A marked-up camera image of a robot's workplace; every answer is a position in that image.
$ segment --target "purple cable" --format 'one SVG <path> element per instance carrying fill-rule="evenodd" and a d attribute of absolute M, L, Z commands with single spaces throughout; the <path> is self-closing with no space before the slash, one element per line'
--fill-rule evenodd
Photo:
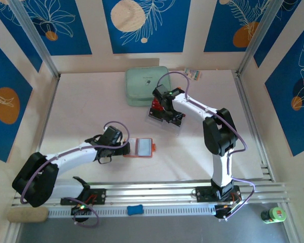
<path fill-rule="evenodd" d="M 75 201 L 76 203 L 79 203 L 79 204 L 85 205 L 85 206 L 86 206 L 87 208 L 89 208 L 90 211 L 93 212 L 94 215 L 96 215 L 96 217 L 97 217 L 97 222 L 96 222 L 95 224 L 93 224 L 93 225 L 85 225 L 85 224 L 79 224 L 79 222 L 77 222 L 77 221 L 75 220 L 75 215 L 74 215 L 72 219 L 73 219 L 75 225 L 80 226 L 80 227 L 83 227 L 83 228 L 95 228 L 95 227 L 98 226 L 98 224 L 99 224 L 99 216 L 98 216 L 97 212 L 96 212 L 91 206 L 87 205 L 87 204 L 84 203 L 83 201 L 80 201 L 80 200 L 75 199 L 75 198 L 72 198 L 72 197 L 66 197 L 66 199 L 71 200 L 71 201 Z"/>
<path fill-rule="evenodd" d="M 121 122 L 119 122 L 119 121 L 115 121 L 115 120 L 109 121 L 109 122 L 106 123 L 103 127 L 105 128 L 105 127 L 106 127 L 108 124 L 110 124 L 110 123 L 118 123 L 118 124 L 122 125 L 122 126 L 125 128 L 125 130 L 126 130 L 126 132 L 127 132 L 127 140 L 125 141 L 125 143 L 124 143 L 123 145 L 121 145 L 121 146 L 115 146 L 115 147 L 112 147 L 112 146 L 104 146 L 104 145 L 84 146 L 84 147 L 82 147 L 82 148 L 74 148 L 74 149 L 72 149 L 72 150 L 69 150 L 69 151 L 66 151 L 66 152 L 64 152 L 64 153 L 59 154 L 57 157 L 53 157 L 53 158 L 49 159 L 49 160 L 46 161 L 44 164 L 42 164 L 42 165 L 34 172 L 34 174 L 30 177 L 30 179 L 28 180 L 28 182 L 27 182 L 27 184 L 26 184 L 24 190 L 23 190 L 22 193 L 21 193 L 20 202 L 21 202 L 22 204 L 26 204 L 26 203 L 27 203 L 27 201 L 24 201 L 24 197 L 25 197 L 25 194 L 26 194 L 27 190 L 29 189 L 29 187 L 30 187 L 32 181 L 33 181 L 34 178 L 37 176 L 37 174 L 38 174 L 38 173 L 39 173 L 47 164 L 49 164 L 50 162 L 53 162 L 53 161 L 57 160 L 58 158 L 61 158 L 61 157 L 63 157 L 63 156 L 66 156 L 66 155 L 68 155 L 68 154 L 77 152 L 77 151 L 82 150 L 82 149 L 89 149 L 89 148 L 109 148 L 109 149 L 118 149 L 118 148 L 124 147 L 124 146 L 128 143 L 129 138 L 130 138 L 130 132 L 129 132 L 128 128 L 127 128 L 123 123 L 121 123 Z"/>
<path fill-rule="evenodd" d="M 198 104 L 198 103 L 196 103 L 195 101 L 193 101 L 193 100 L 190 100 L 189 98 L 188 98 L 188 89 L 189 89 L 189 85 L 190 85 L 190 81 L 189 81 L 189 78 L 187 77 L 187 75 L 185 75 L 185 74 L 183 74 L 182 72 L 178 72 L 178 71 L 172 71 L 172 72 L 168 72 L 168 73 L 166 73 L 166 74 L 164 74 L 160 79 L 159 79 L 159 81 L 158 81 L 158 83 L 157 83 L 157 86 L 159 85 L 159 83 L 160 83 L 160 81 L 161 81 L 161 79 L 163 79 L 165 76 L 167 76 L 167 75 L 170 75 L 170 74 L 172 74 L 172 73 L 178 73 L 178 74 L 181 74 L 182 76 L 184 76 L 185 78 L 186 78 L 186 80 L 187 80 L 187 88 L 186 88 L 186 90 L 185 90 L 185 98 L 186 98 L 186 100 L 189 102 L 189 103 L 191 103 L 191 104 L 193 104 L 193 105 L 195 105 L 195 106 L 197 106 L 197 107 L 199 107 L 199 108 L 201 108 L 201 109 L 203 109 L 203 110 L 205 110 L 207 113 L 210 113 L 211 115 L 214 115 L 214 116 L 216 116 L 218 119 L 220 119 L 237 137 L 238 137 L 238 139 L 240 139 L 240 141 L 242 142 L 242 144 L 243 144 L 243 146 L 244 146 L 244 148 L 243 149 L 239 149 L 239 150 L 235 150 L 235 151 L 233 151 L 233 152 L 231 152 L 231 153 L 228 153 L 227 154 L 227 162 L 226 162 L 226 169 L 227 169 L 227 174 L 229 175 L 230 174 L 230 156 L 232 155 L 232 154 L 234 154 L 234 153 L 238 153 L 238 152 L 243 152 L 243 151 L 245 151 L 245 150 L 247 150 L 247 148 L 248 148 L 248 146 L 247 146 L 247 144 L 246 144 L 246 142 L 243 140 L 243 138 L 240 136 L 240 134 L 227 122 L 227 121 L 225 121 L 220 115 L 218 115 L 218 114 L 216 114 L 216 113 L 214 113 L 213 111 L 211 111 L 211 110 L 208 110 L 208 109 L 206 109 L 206 107 L 204 107 L 204 106 L 202 106 L 202 105 L 200 105 L 200 104 Z M 245 183 L 249 183 L 250 185 L 252 185 L 253 186 L 253 189 L 252 189 L 252 191 L 251 191 L 251 193 L 250 193 L 250 195 L 245 199 L 245 201 L 232 213 L 232 214 L 230 214 L 227 218 L 226 218 L 226 220 L 228 219 L 228 218 L 230 218 L 233 214 L 235 214 L 235 212 L 237 212 L 238 210 L 240 210 L 240 208 L 247 202 L 247 201 L 249 201 L 250 200 L 250 198 L 252 197 L 252 195 L 254 194 L 254 192 L 255 192 L 255 185 L 252 183 L 252 182 L 250 182 L 250 181 L 245 181 L 245 180 L 241 180 L 241 179 L 236 179 L 236 178 L 233 178 L 233 177 L 231 177 L 232 178 L 232 180 L 235 180 L 235 181 L 240 181 L 240 182 L 245 182 Z"/>

